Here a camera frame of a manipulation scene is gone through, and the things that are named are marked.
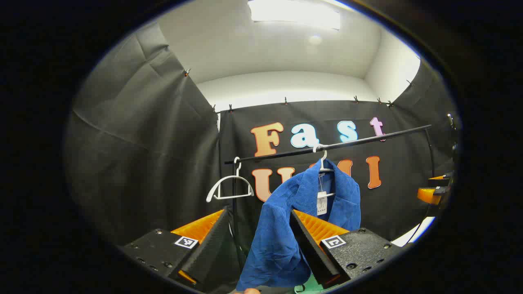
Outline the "row of black cloth clips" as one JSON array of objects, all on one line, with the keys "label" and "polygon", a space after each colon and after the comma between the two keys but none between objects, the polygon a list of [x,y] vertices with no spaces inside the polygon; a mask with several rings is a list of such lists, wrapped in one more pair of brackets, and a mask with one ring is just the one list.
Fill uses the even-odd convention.
[{"label": "row of black cloth clips", "polygon": [[317,100],[393,102],[413,84],[416,71],[372,73],[368,79],[319,72],[260,72],[197,84],[216,111]]}]

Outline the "black backdrop cloth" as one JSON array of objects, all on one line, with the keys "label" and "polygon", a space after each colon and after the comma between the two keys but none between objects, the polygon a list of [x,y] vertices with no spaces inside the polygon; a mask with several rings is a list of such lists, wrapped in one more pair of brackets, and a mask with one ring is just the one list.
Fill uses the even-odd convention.
[{"label": "black backdrop cloth", "polygon": [[293,146],[292,128],[315,128],[324,145],[431,125],[435,172],[450,168],[451,134],[447,114],[458,108],[440,75],[396,36],[377,25],[361,25],[348,45],[364,50],[372,73],[416,71],[413,84],[393,102],[317,100],[284,102],[216,111],[197,84],[260,72],[314,72],[298,61],[321,61],[327,31],[305,27],[273,28],[253,23],[236,27],[217,54],[210,40],[200,44],[196,77],[185,75],[163,28],[145,24],[115,45],[88,75],[72,106],[65,161],[76,202],[115,244],[125,244],[151,229],[174,229],[215,212],[205,203],[222,171],[220,144],[238,140],[240,155],[265,156]]}]

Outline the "white plastic hanger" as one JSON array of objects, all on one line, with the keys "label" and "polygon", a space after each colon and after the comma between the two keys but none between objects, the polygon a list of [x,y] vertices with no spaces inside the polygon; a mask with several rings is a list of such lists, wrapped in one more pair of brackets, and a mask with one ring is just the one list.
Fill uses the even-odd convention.
[{"label": "white plastic hanger", "polygon": [[327,151],[324,149],[325,147],[327,147],[326,145],[322,145],[322,144],[316,144],[314,145],[313,147],[313,153],[316,153],[317,151],[319,151],[320,149],[323,151],[323,156],[320,158],[320,169],[319,169],[319,175],[318,175],[318,179],[319,179],[319,192],[317,193],[317,198],[318,199],[323,199],[323,198],[327,198],[327,197],[330,197],[330,196],[334,196],[336,193],[335,192],[331,192],[331,193],[327,193],[323,190],[323,176],[326,174],[326,173],[329,173],[329,172],[334,172],[333,169],[327,169],[324,165],[324,162],[327,158]]},{"label": "white plastic hanger", "polygon": [[[206,197],[207,203],[210,203],[212,201],[212,199],[228,200],[228,199],[236,199],[236,198],[254,196],[254,189],[252,188],[249,181],[246,178],[243,178],[239,175],[239,171],[241,169],[241,161],[240,161],[239,157],[234,158],[233,165],[236,167],[235,174],[223,177],[214,184],[214,186],[211,188],[211,190],[207,194],[207,197]],[[231,196],[221,196],[221,185],[223,182],[225,182],[226,180],[229,180],[229,179],[240,180],[241,182],[246,183],[247,184],[247,193],[243,194],[243,195],[235,195],[233,193],[233,195],[231,195]]]}]

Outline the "black clothes rack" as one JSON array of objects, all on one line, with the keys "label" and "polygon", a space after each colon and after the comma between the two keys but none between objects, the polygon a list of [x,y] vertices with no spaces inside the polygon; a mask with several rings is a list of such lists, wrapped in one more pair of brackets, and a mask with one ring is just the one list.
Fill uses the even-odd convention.
[{"label": "black clothes rack", "polygon": [[[430,139],[431,125],[369,136],[349,142],[338,142],[327,149],[327,159],[359,185],[361,225],[395,244],[415,241],[430,225],[433,215],[429,204],[417,198],[418,188],[424,188],[435,175],[434,147]],[[233,166],[239,156],[245,175],[255,196],[265,200],[291,174],[303,172],[319,159],[321,149],[311,147],[282,152],[270,143],[273,154],[266,156],[240,155],[246,145],[238,140],[220,144],[222,171]]]}]

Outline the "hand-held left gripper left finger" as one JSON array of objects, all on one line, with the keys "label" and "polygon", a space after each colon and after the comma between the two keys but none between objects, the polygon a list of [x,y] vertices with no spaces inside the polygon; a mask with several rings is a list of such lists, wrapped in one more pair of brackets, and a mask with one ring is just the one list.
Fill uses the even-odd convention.
[{"label": "hand-held left gripper left finger", "polygon": [[186,286],[222,286],[237,272],[229,214],[221,209],[172,231],[153,229],[121,246],[142,266]]}]

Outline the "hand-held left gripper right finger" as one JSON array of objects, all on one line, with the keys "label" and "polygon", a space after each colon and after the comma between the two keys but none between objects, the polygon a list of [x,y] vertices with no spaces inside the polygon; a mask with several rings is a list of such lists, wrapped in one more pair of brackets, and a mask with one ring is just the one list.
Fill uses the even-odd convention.
[{"label": "hand-held left gripper right finger", "polygon": [[295,209],[290,227],[316,281],[327,288],[360,281],[403,253],[369,229],[348,231]]}]

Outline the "blue corduroy shirt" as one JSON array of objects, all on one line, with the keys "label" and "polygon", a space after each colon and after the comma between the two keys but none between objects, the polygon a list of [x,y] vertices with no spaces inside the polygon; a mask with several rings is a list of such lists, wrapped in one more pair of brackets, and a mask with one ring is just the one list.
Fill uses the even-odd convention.
[{"label": "blue corduroy shirt", "polygon": [[311,270],[290,227],[290,214],[295,209],[317,216],[317,194],[331,188],[334,197],[328,197],[322,220],[348,231],[360,228],[359,185],[332,161],[316,162],[282,183],[262,205],[238,292],[259,286],[290,288],[308,281]]}]

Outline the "green laundry hamper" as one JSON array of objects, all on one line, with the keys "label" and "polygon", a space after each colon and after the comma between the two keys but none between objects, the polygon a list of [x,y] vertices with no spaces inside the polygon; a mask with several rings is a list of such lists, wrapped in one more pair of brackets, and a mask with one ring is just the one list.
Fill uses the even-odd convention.
[{"label": "green laundry hamper", "polygon": [[323,292],[323,286],[318,283],[313,273],[310,274],[308,280],[300,285],[295,286],[295,294],[319,294]]}]

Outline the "ceiling light panel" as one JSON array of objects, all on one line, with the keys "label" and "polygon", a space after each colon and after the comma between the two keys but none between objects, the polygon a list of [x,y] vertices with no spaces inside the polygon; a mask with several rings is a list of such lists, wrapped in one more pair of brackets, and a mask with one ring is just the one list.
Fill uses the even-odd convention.
[{"label": "ceiling light panel", "polygon": [[333,8],[299,0],[249,0],[254,22],[293,22],[303,25],[340,30],[340,13]]}]

